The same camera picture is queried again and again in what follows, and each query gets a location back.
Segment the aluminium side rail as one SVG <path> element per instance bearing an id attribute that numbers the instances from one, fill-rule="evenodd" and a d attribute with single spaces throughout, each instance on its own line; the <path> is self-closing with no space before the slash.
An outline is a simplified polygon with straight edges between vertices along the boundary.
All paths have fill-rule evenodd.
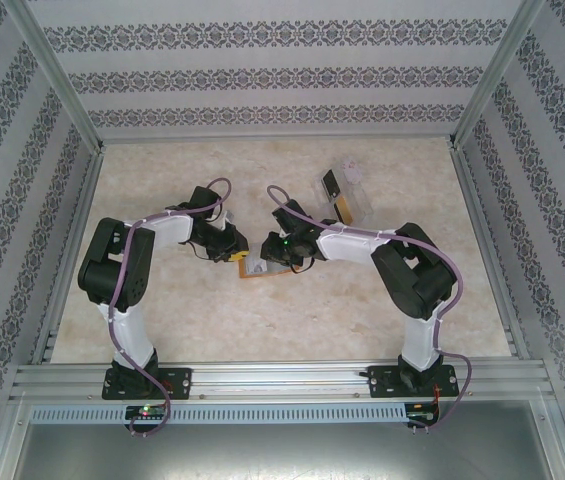
<path id="1" fill-rule="evenodd" d="M 57 329 L 61 322 L 105 151 L 106 147 L 101 146 L 92 155 L 88 168 L 84 172 L 69 229 L 63 238 L 64 244 L 58 257 L 59 263 L 55 270 L 51 290 L 44 303 L 43 315 L 33 343 L 34 349 L 26 361 L 27 364 L 39 365 L 44 361 L 51 331 Z"/>
<path id="2" fill-rule="evenodd" d="M 451 147 L 449 153 L 468 210 L 500 321 L 507 338 L 509 350 L 514 357 L 521 360 L 529 360 L 532 358 L 532 355 L 527 348 L 517 321 L 514 304 L 500 269 L 488 222 L 481 208 L 478 192 L 470 175 L 466 159 L 463 153 L 455 147 Z"/>

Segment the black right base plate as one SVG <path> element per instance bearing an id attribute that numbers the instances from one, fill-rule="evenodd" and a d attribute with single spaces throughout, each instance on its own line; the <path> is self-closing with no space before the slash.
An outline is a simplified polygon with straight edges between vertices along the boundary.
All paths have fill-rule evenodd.
<path id="1" fill-rule="evenodd" d="M 441 365 L 425 372 L 397 365 L 369 366 L 359 375 L 368 381 L 372 398 L 457 397 L 459 386 L 455 369 Z"/>

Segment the grey metal panel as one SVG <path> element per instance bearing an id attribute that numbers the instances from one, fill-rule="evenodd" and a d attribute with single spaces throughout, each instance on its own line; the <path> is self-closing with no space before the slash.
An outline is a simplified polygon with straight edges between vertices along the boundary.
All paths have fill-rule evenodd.
<path id="1" fill-rule="evenodd" d="M 537 442 L 386 424 L 31 428 L 16 480 L 552 480 Z"/>

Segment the clear acrylic card stand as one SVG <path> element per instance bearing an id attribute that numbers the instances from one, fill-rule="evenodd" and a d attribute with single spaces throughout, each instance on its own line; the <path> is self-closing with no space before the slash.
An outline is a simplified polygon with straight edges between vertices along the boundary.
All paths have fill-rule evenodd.
<path id="1" fill-rule="evenodd" d="M 341 189 L 341 194 L 346 198 L 347 203 L 353 215 L 353 224 L 347 226 L 362 227 L 368 217 L 373 214 L 373 209 L 368 200 L 366 192 L 362 185 L 362 180 L 359 184 L 352 185 L 349 184 L 343 175 L 341 164 L 343 161 L 351 159 L 352 157 L 340 157 L 333 160 L 327 167 L 322 169 L 313 179 L 313 190 L 318 202 L 320 211 L 323 216 L 328 219 L 334 219 L 339 221 L 336 213 L 333 209 L 334 200 L 330 200 L 324 190 L 322 185 L 323 175 L 330 169 L 332 169 L 337 178 L 338 184 Z"/>

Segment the controller board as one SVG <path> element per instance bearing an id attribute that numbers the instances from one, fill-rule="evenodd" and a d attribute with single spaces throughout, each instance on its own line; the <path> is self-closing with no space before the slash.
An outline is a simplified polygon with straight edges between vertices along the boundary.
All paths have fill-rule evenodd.
<path id="1" fill-rule="evenodd" d="M 136 405 L 127 406 L 125 420 L 130 421 L 154 421 L 161 422 L 166 414 L 163 405 Z"/>
<path id="2" fill-rule="evenodd" d="M 407 403 L 406 415 L 412 421 L 436 422 L 439 418 L 440 408 L 436 402 L 432 403 Z"/>

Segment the white card pink print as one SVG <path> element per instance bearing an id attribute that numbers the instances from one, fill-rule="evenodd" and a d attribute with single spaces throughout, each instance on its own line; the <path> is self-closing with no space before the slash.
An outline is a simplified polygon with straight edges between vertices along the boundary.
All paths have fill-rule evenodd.
<path id="1" fill-rule="evenodd" d="M 347 182 L 352 185 L 359 184 L 362 180 L 362 174 L 358 164 L 351 159 L 347 159 L 341 164 L 342 172 Z"/>

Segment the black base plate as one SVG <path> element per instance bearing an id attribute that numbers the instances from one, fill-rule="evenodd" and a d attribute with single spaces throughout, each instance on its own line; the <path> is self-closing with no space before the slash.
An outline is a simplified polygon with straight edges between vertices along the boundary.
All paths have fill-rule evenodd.
<path id="1" fill-rule="evenodd" d="M 192 383 L 188 368 L 158 368 L 156 380 L 171 400 L 187 400 Z M 137 370 L 109 368 L 104 377 L 101 397 L 104 400 L 164 400 L 162 391 Z"/>
<path id="2" fill-rule="evenodd" d="M 369 366 L 359 375 L 368 381 L 372 398 L 457 397 L 459 386 L 455 369 L 441 365 L 425 372 L 397 365 Z"/>

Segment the orange card holder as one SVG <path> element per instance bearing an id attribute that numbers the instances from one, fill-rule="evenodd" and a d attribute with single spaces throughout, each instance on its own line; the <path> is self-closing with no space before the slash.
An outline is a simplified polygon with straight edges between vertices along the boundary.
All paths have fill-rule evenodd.
<path id="1" fill-rule="evenodd" d="M 250 243 L 249 253 L 238 261 L 239 277 L 252 279 L 290 273 L 289 267 L 261 258 L 262 243 Z"/>

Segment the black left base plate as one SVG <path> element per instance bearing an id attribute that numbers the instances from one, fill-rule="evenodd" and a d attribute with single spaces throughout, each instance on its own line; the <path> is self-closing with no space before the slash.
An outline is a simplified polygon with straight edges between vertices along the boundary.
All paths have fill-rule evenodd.
<path id="1" fill-rule="evenodd" d="M 187 400 L 192 383 L 188 368 L 158 368 L 156 380 L 171 400 Z M 104 400 L 164 400 L 162 391 L 137 370 L 109 368 L 104 377 L 101 397 Z"/>

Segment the gold card black magnetic stripe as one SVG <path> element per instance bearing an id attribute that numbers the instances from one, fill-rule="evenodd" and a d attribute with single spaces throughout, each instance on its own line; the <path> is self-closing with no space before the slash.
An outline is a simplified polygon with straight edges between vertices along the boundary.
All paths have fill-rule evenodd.
<path id="1" fill-rule="evenodd" d="M 333 209 L 341 223 L 345 225 L 353 224 L 353 215 L 345 197 L 338 196 L 333 202 Z"/>

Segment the aluminium frame post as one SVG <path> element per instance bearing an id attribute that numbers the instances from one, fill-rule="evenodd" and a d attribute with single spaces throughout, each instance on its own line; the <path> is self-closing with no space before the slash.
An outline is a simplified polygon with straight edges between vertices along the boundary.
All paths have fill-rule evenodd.
<path id="1" fill-rule="evenodd" d="M 516 50 L 544 4 L 545 0 L 521 0 L 500 44 L 479 80 L 475 92 L 461 115 L 456 129 L 449 136 L 448 145 L 452 150 L 458 150 L 467 141 L 491 95 L 513 60 Z"/>
<path id="2" fill-rule="evenodd" d="M 99 153 L 103 141 L 27 0 L 2 0 L 2 2 L 89 151 Z"/>

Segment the right controller board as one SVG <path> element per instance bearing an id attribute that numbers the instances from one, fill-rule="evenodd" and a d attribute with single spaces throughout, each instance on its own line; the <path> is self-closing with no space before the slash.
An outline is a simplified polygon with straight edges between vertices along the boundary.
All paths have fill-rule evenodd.
<path id="1" fill-rule="evenodd" d="M 436 402 L 432 403 L 407 403 L 406 415 L 412 421 L 436 422 L 439 418 L 440 408 Z"/>

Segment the left controller board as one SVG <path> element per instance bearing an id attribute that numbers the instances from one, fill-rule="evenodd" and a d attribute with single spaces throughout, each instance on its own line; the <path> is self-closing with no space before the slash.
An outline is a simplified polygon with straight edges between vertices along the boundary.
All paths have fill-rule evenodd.
<path id="1" fill-rule="evenodd" d="M 130 421 L 154 421 L 161 422 L 166 414 L 163 405 L 136 405 L 127 406 L 125 420 Z"/>

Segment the aluminium mounting rail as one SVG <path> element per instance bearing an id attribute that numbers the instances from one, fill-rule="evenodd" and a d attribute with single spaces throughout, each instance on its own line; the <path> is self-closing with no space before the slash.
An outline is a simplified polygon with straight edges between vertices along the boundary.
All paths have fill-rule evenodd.
<path id="1" fill-rule="evenodd" d="M 371 398 L 359 375 L 382 360 L 325 362 L 184 363 L 192 370 L 191 403 L 335 403 Z M 468 401 L 538 400 L 556 396 L 541 360 L 514 357 L 457 360 L 458 386 L 468 381 Z M 102 400 L 105 364 L 24 365 L 16 369 L 8 400 L 29 404 L 79 404 Z"/>

